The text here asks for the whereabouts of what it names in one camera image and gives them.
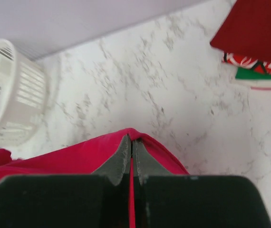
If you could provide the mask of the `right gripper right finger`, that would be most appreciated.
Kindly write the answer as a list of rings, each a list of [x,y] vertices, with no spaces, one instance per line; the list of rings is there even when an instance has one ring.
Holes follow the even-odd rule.
[[[133,141],[134,174],[143,185],[145,178],[149,176],[173,176],[174,174],[159,163],[146,149],[141,140]]]

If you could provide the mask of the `crimson red t shirt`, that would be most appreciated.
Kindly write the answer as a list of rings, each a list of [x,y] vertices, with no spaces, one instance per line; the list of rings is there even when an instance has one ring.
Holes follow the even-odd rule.
[[[156,139],[127,128],[30,159],[13,159],[10,151],[0,149],[0,180],[18,174],[90,174],[115,154],[126,135],[132,141],[140,139],[148,153],[169,172],[188,173],[180,161]]]

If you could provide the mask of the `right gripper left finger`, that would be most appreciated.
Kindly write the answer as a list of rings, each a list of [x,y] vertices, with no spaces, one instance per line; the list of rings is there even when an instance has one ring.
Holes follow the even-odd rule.
[[[99,166],[93,175],[105,176],[113,185],[119,185],[124,174],[129,173],[131,160],[131,140],[125,135],[115,153]]]

